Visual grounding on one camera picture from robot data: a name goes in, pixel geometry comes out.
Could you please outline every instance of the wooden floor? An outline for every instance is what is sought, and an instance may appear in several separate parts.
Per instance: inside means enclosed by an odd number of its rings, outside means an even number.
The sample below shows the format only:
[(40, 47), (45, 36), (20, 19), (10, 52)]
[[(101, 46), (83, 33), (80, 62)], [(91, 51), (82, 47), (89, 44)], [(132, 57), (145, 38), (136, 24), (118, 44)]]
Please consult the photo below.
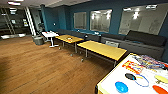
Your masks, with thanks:
[(81, 62), (83, 54), (71, 57), (71, 48), (49, 46), (35, 45), (31, 36), (1, 40), (0, 94), (94, 94), (113, 69), (96, 57)]

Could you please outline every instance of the ceiling light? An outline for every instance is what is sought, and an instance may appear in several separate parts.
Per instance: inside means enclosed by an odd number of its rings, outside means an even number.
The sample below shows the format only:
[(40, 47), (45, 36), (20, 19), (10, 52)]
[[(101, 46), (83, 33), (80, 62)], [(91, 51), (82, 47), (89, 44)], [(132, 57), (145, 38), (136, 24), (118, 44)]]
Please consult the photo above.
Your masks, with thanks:
[(10, 10), (10, 11), (17, 11), (17, 10), (15, 9), (15, 10)]
[(131, 11), (132, 9), (131, 8), (125, 8), (123, 9), (124, 11)]
[(9, 9), (16, 9), (16, 8), (9, 8)]
[(137, 19), (138, 16), (139, 16), (138, 12), (135, 12), (133, 15), (133, 19)]
[(157, 5), (147, 5), (146, 9), (155, 9)]
[(100, 11), (94, 11), (95, 13), (101, 13)]
[(135, 11), (140, 11), (140, 9), (139, 9), (139, 8), (136, 8)]
[(108, 11), (107, 11), (107, 13), (111, 13), (111, 12), (112, 12), (112, 10), (108, 10)]
[(24, 1), (24, 0), (13, 0), (13, 1), (19, 1), (19, 2), (22, 2), (22, 1)]
[(1, 15), (7, 15), (7, 14), (1, 14)]
[(17, 3), (17, 2), (8, 2), (8, 4), (10, 4), (10, 5), (21, 5), (21, 3)]

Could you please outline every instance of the blue object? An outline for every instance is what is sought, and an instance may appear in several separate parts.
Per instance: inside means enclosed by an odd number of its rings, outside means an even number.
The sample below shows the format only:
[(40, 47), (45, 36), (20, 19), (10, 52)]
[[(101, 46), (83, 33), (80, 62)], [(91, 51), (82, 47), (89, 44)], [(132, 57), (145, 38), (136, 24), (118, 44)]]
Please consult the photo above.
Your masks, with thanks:
[(119, 93), (127, 93), (128, 92), (128, 87), (123, 82), (116, 82), (115, 86), (116, 86), (116, 89)]

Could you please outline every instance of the sofa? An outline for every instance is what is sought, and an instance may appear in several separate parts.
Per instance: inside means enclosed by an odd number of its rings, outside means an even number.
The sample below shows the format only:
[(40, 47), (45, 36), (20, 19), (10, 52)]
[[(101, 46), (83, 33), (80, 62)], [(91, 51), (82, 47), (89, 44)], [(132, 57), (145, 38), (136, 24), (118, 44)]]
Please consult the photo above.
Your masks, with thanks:
[(132, 30), (126, 36), (113, 34), (101, 35), (102, 43), (106, 43), (106, 41), (118, 43), (119, 48), (126, 49), (135, 54), (149, 55), (157, 60), (161, 60), (162, 58), (166, 40), (163, 36)]

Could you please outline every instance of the yellow object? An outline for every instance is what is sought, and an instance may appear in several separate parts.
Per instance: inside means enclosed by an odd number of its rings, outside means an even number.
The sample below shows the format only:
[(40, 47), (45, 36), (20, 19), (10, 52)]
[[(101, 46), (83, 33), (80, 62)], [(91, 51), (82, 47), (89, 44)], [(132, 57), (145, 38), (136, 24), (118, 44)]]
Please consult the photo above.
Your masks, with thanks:
[(75, 42), (83, 40), (82, 38), (74, 37), (71, 35), (61, 35), (61, 36), (56, 36), (55, 38), (68, 42), (68, 43), (75, 43)]
[(141, 78), (141, 79), (143, 79), (143, 77), (140, 77), (140, 76), (135, 76), (136, 78)]
[(124, 49), (112, 47), (112, 46), (98, 43), (95, 41), (86, 41), (86, 42), (78, 44), (78, 46), (89, 49), (101, 55), (107, 56), (116, 61), (118, 61), (123, 56), (123, 54), (126, 52), (126, 50)]
[(166, 79), (165, 77), (163, 76), (160, 76), (160, 75), (155, 75), (155, 78), (158, 80), (156, 83), (160, 83), (160, 82), (163, 82), (163, 83), (168, 83), (168, 79)]

